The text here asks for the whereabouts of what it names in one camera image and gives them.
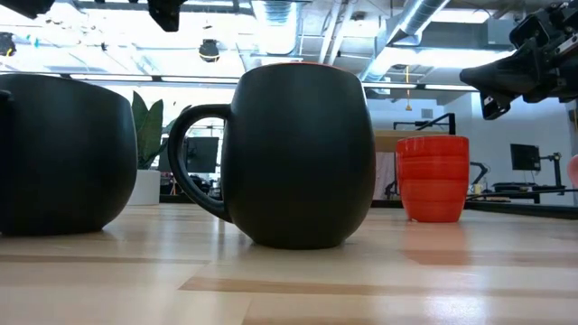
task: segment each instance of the ceiling pipe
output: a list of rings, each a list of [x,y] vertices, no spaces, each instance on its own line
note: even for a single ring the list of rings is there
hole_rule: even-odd
[[[425,27],[432,21],[435,14],[440,12],[450,0],[407,0],[404,5],[404,11],[392,18],[387,24],[385,33],[385,46],[379,50],[376,46],[375,59],[372,60],[359,78],[365,81],[376,82],[383,79],[387,71],[394,62],[395,55],[391,51],[396,48],[391,47],[396,42],[406,38],[415,37],[417,44],[421,41],[421,33]]]
[[[302,4],[283,0],[251,1],[261,25],[259,48],[274,55],[293,53],[297,46]]]
[[[341,44],[343,43],[343,36],[345,36],[345,24],[349,23],[351,20],[351,15],[353,14],[353,10],[355,9],[355,4],[358,1],[356,0],[349,0],[345,5],[345,13],[343,14],[343,23],[341,23],[340,29],[337,31],[337,35],[335,35],[335,41],[333,41],[333,47],[331,48],[331,54],[327,61],[327,64],[333,65],[335,62],[335,58],[337,58],[337,53],[340,50]]]
[[[333,38],[333,34],[335,33],[335,25],[337,24],[337,19],[340,15],[341,9],[341,1],[333,1],[333,7],[331,8],[330,15],[331,19],[329,20],[329,24],[327,25],[327,29],[325,30],[325,35],[323,36],[323,44],[322,50],[319,52],[319,59],[317,63],[324,63],[325,56],[327,55],[327,51],[329,50],[329,45],[331,44],[331,39]]]

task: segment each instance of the wood grain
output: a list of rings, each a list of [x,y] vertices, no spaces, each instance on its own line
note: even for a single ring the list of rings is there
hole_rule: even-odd
[[[372,209],[340,247],[257,246],[194,205],[126,209],[104,231],[0,237],[0,323],[575,324],[578,223]]]

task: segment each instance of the mug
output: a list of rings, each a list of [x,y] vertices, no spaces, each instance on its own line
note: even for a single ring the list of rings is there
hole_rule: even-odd
[[[130,103],[72,79],[0,75],[0,232],[98,231],[136,180]]]
[[[225,120],[223,201],[193,184],[182,157],[187,130],[205,117]],[[285,63],[247,72],[231,104],[182,112],[168,156],[192,200],[264,246],[338,246],[357,230],[373,196],[375,144],[363,87],[330,66]]]
[[[470,148],[457,135],[410,137],[396,145],[397,181],[407,216],[457,222],[468,195]]]

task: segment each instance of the light fixture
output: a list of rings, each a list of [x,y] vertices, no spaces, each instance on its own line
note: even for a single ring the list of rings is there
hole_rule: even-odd
[[[363,82],[364,88],[383,88],[383,89],[416,89],[417,85],[390,83],[390,82]]]
[[[84,79],[84,80],[153,81],[153,77],[151,77],[151,76],[71,74],[70,77],[71,77],[72,79]]]
[[[238,78],[161,77],[161,80],[165,82],[191,82],[220,85],[236,85],[238,83]]]
[[[39,76],[47,76],[47,77],[57,77],[60,78],[61,75],[58,73],[29,73],[26,71],[0,71],[0,75],[5,75],[5,74],[13,74],[13,73],[18,73],[18,74],[34,74],[34,75],[39,75]]]
[[[208,63],[217,62],[220,59],[219,48],[216,40],[202,40],[199,48],[199,56]]]
[[[421,65],[435,68],[466,69],[479,67],[495,60],[506,58],[514,51],[488,51],[472,49],[405,49],[388,48],[388,60],[383,64],[393,66],[396,64]]]
[[[449,91],[478,91],[472,86],[462,85],[425,85],[427,90],[449,90]]]
[[[251,58],[261,60],[262,65],[303,61],[302,57],[282,56],[282,55],[276,56],[276,55],[251,54]]]
[[[436,23],[485,23],[491,19],[491,15],[496,13],[495,10],[480,9],[452,9],[444,8],[442,11],[432,16],[432,22]]]

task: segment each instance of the computer monitor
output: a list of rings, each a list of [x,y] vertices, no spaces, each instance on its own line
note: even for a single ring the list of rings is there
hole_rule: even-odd
[[[187,171],[213,173],[217,168],[218,137],[190,137],[187,144]]]
[[[540,149],[535,145],[511,144],[512,169],[514,171],[537,171],[540,164]]]
[[[163,144],[169,141],[168,138],[163,139]],[[159,154],[159,172],[172,172],[171,165],[169,164],[169,155],[168,155],[168,148],[164,148],[164,150]],[[182,143],[182,159],[186,162],[187,161],[187,142]]]

